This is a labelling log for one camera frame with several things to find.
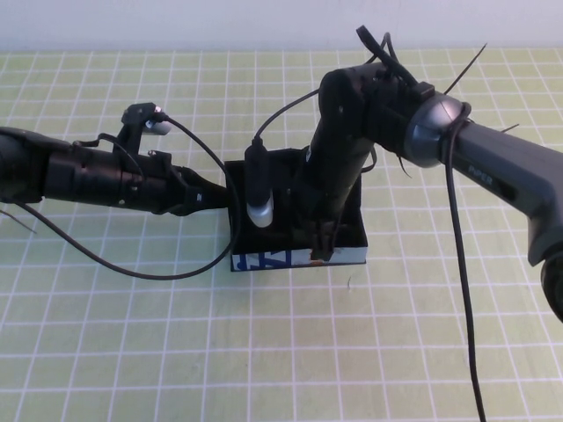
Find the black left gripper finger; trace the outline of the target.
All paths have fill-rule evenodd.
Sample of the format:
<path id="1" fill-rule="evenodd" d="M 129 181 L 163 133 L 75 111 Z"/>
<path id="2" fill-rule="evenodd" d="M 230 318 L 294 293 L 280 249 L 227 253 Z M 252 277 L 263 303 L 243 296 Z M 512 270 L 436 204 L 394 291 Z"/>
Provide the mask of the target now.
<path id="1" fill-rule="evenodd" d="M 226 208 L 229 206 L 230 196 L 226 188 L 192 187 L 186 194 L 187 208 Z"/>
<path id="2" fill-rule="evenodd" d="M 227 197 L 228 189 L 225 186 L 220 186 L 198 173 L 192 175 L 192 185 L 198 190 L 203 197 Z"/>

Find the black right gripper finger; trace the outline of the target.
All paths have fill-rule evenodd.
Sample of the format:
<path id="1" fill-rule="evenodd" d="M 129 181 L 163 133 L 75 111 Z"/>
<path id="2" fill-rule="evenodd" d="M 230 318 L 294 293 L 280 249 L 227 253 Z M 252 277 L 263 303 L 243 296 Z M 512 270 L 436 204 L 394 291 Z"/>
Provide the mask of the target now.
<path id="1" fill-rule="evenodd" d="M 311 222 L 311 260 L 323 260 L 322 233 L 316 221 Z"/>
<path id="2" fill-rule="evenodd" d="M 334 243 L 336 237 L 336 223 L 326 222 L 323 225 L 323 260 L 328 262 L 334 251 Z"/>

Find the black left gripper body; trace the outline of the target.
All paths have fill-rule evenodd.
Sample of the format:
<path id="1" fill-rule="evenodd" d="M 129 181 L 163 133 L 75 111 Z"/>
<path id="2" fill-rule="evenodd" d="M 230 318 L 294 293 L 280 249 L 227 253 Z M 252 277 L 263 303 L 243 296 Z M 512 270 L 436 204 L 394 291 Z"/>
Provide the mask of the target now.
<path id="1" fill-rule="evenodd" d="M 164 172 L 164 186 L 157 192 L 158 207 L 154 214 L 187 216 L 194 213 L 194 185 L 191 181 L 194 172 L 187 167 L 173 164 L 170 153 L 153 150 L 151 159 Z"/>

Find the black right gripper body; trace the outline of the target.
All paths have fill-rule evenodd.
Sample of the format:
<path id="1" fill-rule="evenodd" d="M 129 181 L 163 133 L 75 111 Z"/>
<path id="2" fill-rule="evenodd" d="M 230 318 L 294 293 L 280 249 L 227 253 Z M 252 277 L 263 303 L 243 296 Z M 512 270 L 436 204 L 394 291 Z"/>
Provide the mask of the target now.
<path id="1" fill-rule="evenodd" d="M 291 180 L 290 205 L 293 223 L 299 229 L 313 226 L 336 226 L 355 185 L 353 179 L 337 179 L 335 183 L 319 183 L 297 173 Z"/>

